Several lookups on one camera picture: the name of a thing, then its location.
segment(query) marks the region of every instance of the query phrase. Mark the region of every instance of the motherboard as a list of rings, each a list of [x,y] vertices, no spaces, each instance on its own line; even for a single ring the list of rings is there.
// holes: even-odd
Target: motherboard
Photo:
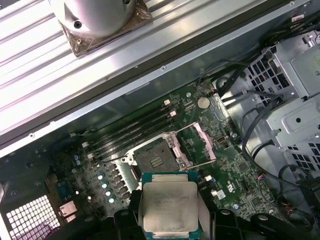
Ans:
[[[129,205],[143,173],[174,171],[197,171],[199,192],[209,192],[218,208],[244,219],[278,217],[263,174],[243,158],[240,144],[216,91],[194,82],[53,153],[54,180],[47,184],[67,222],[75,212],[104,219]]]

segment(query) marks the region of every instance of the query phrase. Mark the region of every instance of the green circuit board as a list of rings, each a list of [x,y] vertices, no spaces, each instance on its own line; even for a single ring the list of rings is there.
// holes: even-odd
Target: green circuit board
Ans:
[[[204,98],[207,102],[201,105],[199,103],[200,98]],[[166,100],[170,101],[170,110],[175,111],[176,116],[174,121],[165,128],[165,132],[179,131],[192,123],[199,123],[201,129],[210,138],[216,161],[192,170],[202,173],[201,178],[199,178],[199,184],[202,185],[199,185],[199,188],[204,187],[211,191],[212,202],[219,208],[233,210],[244,219],[249,219],[251,215],[256,213],[269,213],[278,217],[278,211],[272,203],[274,198],[271,191],[263,180],[260,181],[260,187],[258,186],[259,173],[242,157],[239,145],[241,140],[237,137],[237,130],[223,102],[213,89],[199,86],[196,82],[191,83],[108,125],[102,131],[107,135],[114,129],[126,126],[133,119],[146,115],[154,107],[163,105]],[[137,142],[138,140],[139,143],[147,141],[160,133],[161,129],[150,131],[148,136],[137,138]],[[200,138],[195,128],[187,127],[179,131],[176,136],[182,152],[193,165],[204,164],[209,161],[209,153],[205,148],[205,142]],[[89,135],[86,140],[95,144],[101,141],[95,139],[94,135]],[[119,152],[114,154],[121,156],[127,150],[136,146],[137,142],[125,145],[126,147],[121,148]],[[80,157],[80,166],[70,163],[70,159],[74,155]],[[86,159],[87,156],[88,150],[83,149],[79,143],[56,155],[56,167],[64,175],[67,175],[66,181],[69,182],[72,191],[75,189],[82,190],[82,194],[80,194],[82,195],[81,203],[84,204],[85,212],[91,213],[100,207],[104,208],[105,214],[108,215],[117,209],[127,207],[128,200],[121,199],[117,194],[115,194],[116,201],[113,204],[109,203],[105,195],[105,189],[101,188],[102,181],[97,179],[97,175],[103,173],[107,178],[108,188],[116,193],[118,189],[111,184],[114,176],[109,172],[109,167],[116,164],[121,169],[120,174],[122,174],[126,185],[130,185],[128,188],[131,191],[138,186],[139,178],[132,176],[130,166],[119,159],[108,164],[98,164],[99,167],[97,167],[97,163],[93,165]],[[108,161],[110,159],[112,158],[106,157],[103,160]],[[91,202],[86,200],[89,194],[95,196]]]

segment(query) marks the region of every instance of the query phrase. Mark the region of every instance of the perforated metal panel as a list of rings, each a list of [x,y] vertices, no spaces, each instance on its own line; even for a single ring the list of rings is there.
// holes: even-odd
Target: perforated metal panel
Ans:
[[[6,214],[12,240],[43,240],[60,226],[46,195]]]
[[[299,98],[297,90],[291,85],[291,81],[286,79],[281,64],[275,58],[275,52],[276,48],[270,48],[245,70],[249,88],[281,95],[284,101]],[[264,106],[270,102],[269,98],[263,96],[260,96],[259,99]],[[317,135],[310,136],[308,140],[301,139],[301,142],[285,147],[283,153],[289,164],[320,172],[320,140]]]
[[[251,90],[259,92],[283,95],[285,99],[291,99],[295,95],[295,90],[290,86],[282,72],[273,52],[275,48],[270,48],[254,61],[244,72],[246,80]],[[266,106],[270,99],[259,96],[261,102]]]
[[[320,141],[310,140],[288,146],[285,157],[291,164],[320,172]]]

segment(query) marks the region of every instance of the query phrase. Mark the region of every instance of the cable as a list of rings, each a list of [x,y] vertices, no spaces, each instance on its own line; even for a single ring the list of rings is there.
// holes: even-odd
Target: cable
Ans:
[[[253,113],[254,111],[258,111],[259,109],[257,107],[250,109],[249,111],[247,111],[241,118],[241,123],[240,123],[240,130],[242,130],[242,127],[244,125],[244,121],[246,119],[246,116],[248,116],[249,114]]]
[[[270,146],[270,145],[275,145],[274,142],[272,140],[267,141],[265,143],[262,143],[256,150],[255,152],[252,154],[252,158],[255,159],[256,156],[258,155],[258,153],[265,148],[266,146]]]
[[[296,209],[284,202],[281,202],[281,197],[284,197],[285,194],[289,194],[289,193],[295,193],[298,192],[298,189],[291,189],[288,191],[285,191],[281,194],[279,194],[277,196],[277,198],[275,199],[275,203],[276,203],[276,207],[278,209],[278,212],[280,213],[280,215],[286,219],[292,226],[294,226],[295,228],[299,228],[300,230],[304,231],[305,233],[310,232],[313,229],[313,225],[315,224],[315,220],[314,218],[307,212]],[[297,214],[301,217],[301,219],[303,220],[303,225],[301,226],[298,225],[297,221],[293,220],[291,218],[292,214]]]
[[[272,98],[275,98],[275,97],[278,97],[278,95],[275,95],[275,94],[272,94],[272,93],[267,93],[267,92],[263,92],[263,91],[255,91],[255,90],[247,90],[245,91],[247,94],[256,94],[258,96],[261,96],[261,97],[265,97],[265,98],[269,98],[269,99],[272,99]],[[222,102],[228,102],[228,101],[231,101],[231,100],[234,100],[238,97],[241,97],[241,96],[245,96],[246,93],[245,92],[239,92],[233,96],[230,96],[230,97],[226,97],[224,99],[222,99]]]
[[[238,77],[241,75],[241,73],[252,63],[254,60],[256,60],[261,55],[260,48],[255,48],[248,57],[241,60],[241,62],[248,63],[246,66],[240,66],[238,67],[233,74],[228,78],[228,80],[224,83],[224,85],[218,89],[218,94],[222,98],[233,86],[233,84],[236,82]]]
[[[244,159],[246,159],[248,162],[250,162],[253,166],[255,166],[257,169],[259,169],[266,177],[270,177],[273,180],[276,180],[278,182],[291,185],[295,188],[298,188],[298,186],[292,182],[283,180],[272,173],[268,172],[267,170],[263,169],[259,164],[255,162],[255,160],[252,158],[252,156],[247,151],[247,143],[249,141],[249,138],[251,134],[253,133],[254,129],[256,128],[257,124],[260,122],[261,119],[266,117],[273,108],[277,107],[279,103],[281,102],[281,99],[276,98],[271,100],[271,102],[257,115],[257,117],[253,120],[253,122],[250,124],[248,130],[246,131],[246,134],[243,139],[242,143],[242,154]]]
[[[258,58],[258,56],[261,55],[261,51],[267,47],[273,46],[276,42],[279,42],[281,40],[289,39],[292,37],[296,37],[301,34],[305,34],[308,32],[311,32],[313,30],[317,30],[320,28],[319,23],[320,18],[320,11],[317,11],[316,13],[305,17],[304,19],[297,20],[295,22],[290,23],[283,23],[276,27],[273,31],[266,33],[264,36],[260,38],[259,46],[256,47],[248,57],[242,59],[240,62],[247,63],[246,66],[236,66],[231,65],[229,67],[229,71],[227,73],[230,73],[232,71],[233,74],[228,78],[228,80],[225,82],[225,84],[218,90],[218,94],[220,97],[224,96],[230,88],[233,86],[233,84],[236,82],[238,77],[241,75],[241,73],[255,60]],[[218,78],[220,78],[221,75],[217,74],[212,76],[211,81],[215,81]]]
[[[222,64],[222,63],[231,63],[233,65],[240,65],[240,66],[247,66],[247,63],[244,62],[240,62],[240,61],[233,61],[233,60],[228,60],[228,59],[221,59],[217,62],[215,62],[214,64],[212,64],[211,66],[209,66],[199,77],[198,82],[201,83],[202,82],[202,78],[205,75],[209,75],[210,71],[214,70],[218,65]]]
[[[295,171],[295,170],[299,169],[299,170],[301,170],[308,178],[311,178],[311,179],[313,178],[312,175],[311,175],[306,169],[304,169],[303,167],[298,166],[298,165],[288,164],[288,165],[284,165],[284,166],[280,169],[280,171],[279,171],[279,173],[278,173],[278,177],[279,177],[280,179],[283,179],[284,173],[285,173],[285,171],[286,171],[288,168],[292,168],[292,169],[293,169],[292,171]],[[283,185],[282,182],[280,182],[279,184],[280,184],[280,194],[282,194],[282,192],[284,191],[284,185]]]

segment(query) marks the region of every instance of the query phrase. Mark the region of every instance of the mesh vent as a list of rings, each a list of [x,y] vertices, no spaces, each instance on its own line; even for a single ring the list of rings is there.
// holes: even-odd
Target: mesh vent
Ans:
[[[60,226],[47,196],[42,196],[6,214],[13,240],[42,240]]]
[[[269,60],[267,55],[262,55],[257,61],[247,68],[247,80],[252,87],[259,92],[274,94],[289,87],[285,75],[281,72],[274,60]],[[269,98],[260,96],[264,106],[271,101]]]
[[[320,143],[301,142],[288,146],[289,160],[302,168],[320,172]]]

